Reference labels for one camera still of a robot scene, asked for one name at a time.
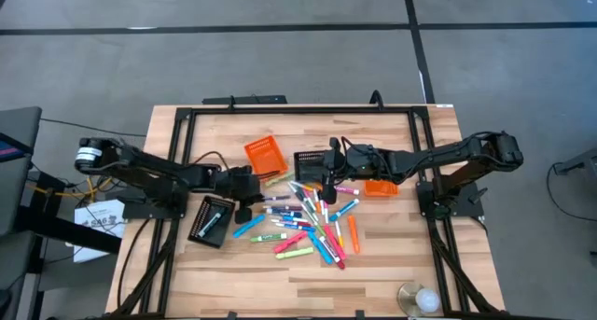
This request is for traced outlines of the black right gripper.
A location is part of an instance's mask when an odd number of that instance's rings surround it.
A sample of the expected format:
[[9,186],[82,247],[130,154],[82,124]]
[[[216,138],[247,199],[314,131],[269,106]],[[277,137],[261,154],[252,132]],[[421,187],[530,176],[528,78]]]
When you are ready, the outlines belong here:
[[[362,177],[357,171],[356,162],[362,157],[362,150],[355,146],[341,152],[340,141],[331,137],[329,149],[323,154],[323,182],[343,182],[344,180],[361,180]],[[328,204],[335,204],[337,201],[337,190],[333,184],[323,184],[321,198]]]

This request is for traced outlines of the yellow-green Sharpie highlighter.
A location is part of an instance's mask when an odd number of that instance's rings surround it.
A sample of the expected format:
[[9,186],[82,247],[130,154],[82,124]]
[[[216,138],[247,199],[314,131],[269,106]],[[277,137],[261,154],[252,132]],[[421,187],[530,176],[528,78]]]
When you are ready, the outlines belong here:
[[287,173],[275,176],[272,179],[268,179],[264,183],[264,185],[265,185],[266,188],[268,188],[268,187],[271,187],[271,186],[273,186],[275,184],[278,184],[280,182],[283,182],[283,181],[293,180],[294,177],[295,177],[295,173],[294,172],[287,172]]
[[313,247],[305,247],[305,248],[299,248],[297,250],[285,251],[285,252],[278,253],[275,255],[275,258],[278,260],[289,259],[292,257],[306,256],[306,255],[312,254],[313,252],[314,252]]

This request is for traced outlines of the blue Sharpie highlighter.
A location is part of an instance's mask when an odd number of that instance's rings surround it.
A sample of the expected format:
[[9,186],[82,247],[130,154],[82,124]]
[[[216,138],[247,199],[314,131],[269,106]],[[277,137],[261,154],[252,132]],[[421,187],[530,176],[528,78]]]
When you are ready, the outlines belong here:
[[232,237],[233,238],[239,238],[239,237],[241,237],[247,231],[249,231],[250,229],[252,229],[256,225],[258,225],[259,223],[261,223],[264,219],[265,219],[264,215],[259,215],[259,216],[255,217],[255,218],[251,219],[249,222],[246,222],[246,223],[242,224],[239,228],[237,228],[235,231],[233,231]]
[[313,246],[316,248],[316,250],[322,256],[324,262],[327,265],[331,265],[333,263],[333,258],[327,252],[326,248],[323,246],[323,244],[320,242],[320,240],[316,237],[316,235],[312,231],[309,231],[307,233],[307,236],[309,237],[309,239],[312,242]]

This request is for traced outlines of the orange plastic basket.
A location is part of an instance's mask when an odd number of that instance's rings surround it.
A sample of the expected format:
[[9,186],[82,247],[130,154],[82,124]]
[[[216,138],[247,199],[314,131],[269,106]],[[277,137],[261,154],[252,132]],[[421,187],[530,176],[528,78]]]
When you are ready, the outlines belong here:
[[399,194],[399,188],[396,184],[384,180],[367,180],[364,191],[367,197],[374,198],[394,197]]
[[285,157],[272,135],[251,142],[243,148],[252,165],[254,174],[278,170],[280,172],[278,175],[280,175],[288,171]]

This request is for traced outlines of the teal blue marker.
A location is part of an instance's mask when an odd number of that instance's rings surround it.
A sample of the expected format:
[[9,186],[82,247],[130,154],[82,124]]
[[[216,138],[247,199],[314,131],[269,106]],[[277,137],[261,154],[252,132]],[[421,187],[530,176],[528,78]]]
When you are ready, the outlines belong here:
[[352,201],[346,203],[342,208],[339,209],[336,213],[329,216],[330,222],[336,222],[340,217],[345,216],[349,211],[355,208],[360,203],[359,199],[353,199]]

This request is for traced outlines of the black plastic basket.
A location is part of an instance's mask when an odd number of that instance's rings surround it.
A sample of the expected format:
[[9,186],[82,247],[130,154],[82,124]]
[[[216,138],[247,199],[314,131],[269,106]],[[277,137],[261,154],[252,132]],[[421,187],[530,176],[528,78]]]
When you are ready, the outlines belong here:
[[[225,241],[234,208],[234,202],[218,199],[212,196],[205,196],[193,221],[187,239],[194,243],[200,243],[219,249]],[[200,230],[218,212],[222,213],[223,216],[203,238],[200,238]]]
[[295,152],[295,179],[299,182],[320,182],[326,173],[324,154],[324,150]]

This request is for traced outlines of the thin green marker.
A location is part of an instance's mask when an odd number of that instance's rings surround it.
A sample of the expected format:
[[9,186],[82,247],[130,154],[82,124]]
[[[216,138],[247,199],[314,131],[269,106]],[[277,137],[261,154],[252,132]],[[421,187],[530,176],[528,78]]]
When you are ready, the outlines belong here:
[[315,229],[317,229],[317,231],[322,235],[322,236],[326,236],[325,231],[322,229],[322,227],[320,226],[320,224],[318,223],[318,219],[316,218],[316,216],[311,212],[310,208],[304,203],[301,202],[300,203],[303,211],[305,212],[305,214],[307,215],[307,217],[311,220],[313,227]]

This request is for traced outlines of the pink Sharpie highlighter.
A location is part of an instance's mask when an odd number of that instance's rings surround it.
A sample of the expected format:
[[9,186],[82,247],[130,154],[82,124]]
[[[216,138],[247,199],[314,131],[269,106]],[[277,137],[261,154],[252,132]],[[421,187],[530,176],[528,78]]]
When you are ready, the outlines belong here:
[[298,243],[299,241],[301,241],[302,239],[304,239],[304,238],[306,238],[306,237],[307,237],[307,232],[306,232],[305,230],[304,230],[304,231],[301,231],[301,232],[299,232],[299,233],[295,234],[294,236],[290,237],[289,239],[285,240],[284,242],[282,242],[282,243],[280,243],[280,244],[276,245],[276,246],[273,248],[273,252],[274,252],[275,254],[282,253],[282,252],[284,252],[284,251],[285,251],[287,248],[289,248],[291,245],[293,245],[293,244],[295,244],[295,243]]
[[346,259],[346,254],[344,253],[342,247],[340,246],[339,242],[337,241],[336,237],[333,234],[333,231],[329,225],[324,225],[323,229],[325,231],[326,237],[330,241],[331,245],[335,249],[336,253],[340,257],[341,260]]

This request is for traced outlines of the orange highlighter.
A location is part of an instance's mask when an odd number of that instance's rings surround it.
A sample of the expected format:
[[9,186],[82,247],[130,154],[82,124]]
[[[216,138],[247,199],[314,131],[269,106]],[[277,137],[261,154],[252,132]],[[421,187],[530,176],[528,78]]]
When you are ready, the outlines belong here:
[[359,238],[358,238],[358,230],[357,230],[357,226],[356,226],[356,220],[353,215],[348,216],[348,223],[349,223],[349,229],[350,229],[350,233],[351,233],[351,240],[352,240],[354,252],[356,254],[359,254],[361,251],[360,242],[359,242]]

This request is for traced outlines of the white marker with red cap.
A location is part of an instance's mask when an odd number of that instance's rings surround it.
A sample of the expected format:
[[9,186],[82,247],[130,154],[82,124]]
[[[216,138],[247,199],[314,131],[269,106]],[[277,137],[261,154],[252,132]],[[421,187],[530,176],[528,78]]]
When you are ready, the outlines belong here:
[[325,250],[329,253],[331,258],[333,259],[334,263],[342,270],[345,269],[345,265],[343,261],[340,259],[340,256],[337,254],[336,250],[334,249],[333,245],[326,239],[325,236],[321,236],[319,241],[324,246]]

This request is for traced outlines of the white teal marker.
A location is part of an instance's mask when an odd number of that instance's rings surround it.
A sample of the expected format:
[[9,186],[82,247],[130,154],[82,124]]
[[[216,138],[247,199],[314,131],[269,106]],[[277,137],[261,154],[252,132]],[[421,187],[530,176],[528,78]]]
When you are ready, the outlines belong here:
[[222,213],[216,213],[200,230],[199,237],[203,238],[210,231],[210,229],[220,220],[222,216]]

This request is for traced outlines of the white printed paper sheet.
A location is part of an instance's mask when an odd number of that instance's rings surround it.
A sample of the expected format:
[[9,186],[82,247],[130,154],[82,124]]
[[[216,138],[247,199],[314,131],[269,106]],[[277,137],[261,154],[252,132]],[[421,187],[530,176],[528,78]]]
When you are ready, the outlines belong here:
[[[127,223],[123,217],[124,208],[125,204],[118,200],[91,203],[75,210],[75,223],[121,239]],[[108,255],[107,252],[78,245],[74,245],[73,250],[74,263],[88,262]]]

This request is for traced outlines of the white light bulb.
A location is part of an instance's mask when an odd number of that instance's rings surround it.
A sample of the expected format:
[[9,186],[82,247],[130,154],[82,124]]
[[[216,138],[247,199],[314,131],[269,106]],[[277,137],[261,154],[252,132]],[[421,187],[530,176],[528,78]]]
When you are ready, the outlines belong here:
[[430,288],[421,288],[414,299],[421,313],[435,313],[440,306],[438,294]]

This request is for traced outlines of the grey stand foot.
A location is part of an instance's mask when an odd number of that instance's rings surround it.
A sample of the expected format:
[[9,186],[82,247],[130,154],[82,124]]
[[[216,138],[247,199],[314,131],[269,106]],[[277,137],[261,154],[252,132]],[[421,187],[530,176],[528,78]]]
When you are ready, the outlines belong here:
[[597,147],[554,166],[557,175],[566,175],[575,169],[584,169],[591,177],[597,179]]

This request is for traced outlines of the dark screen device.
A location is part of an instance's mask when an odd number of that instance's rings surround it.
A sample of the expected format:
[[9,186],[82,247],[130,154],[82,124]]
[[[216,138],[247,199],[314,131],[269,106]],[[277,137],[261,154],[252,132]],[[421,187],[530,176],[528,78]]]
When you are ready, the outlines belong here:
[[0,132],[0,163],[30,157],[33,153],[30,146]]

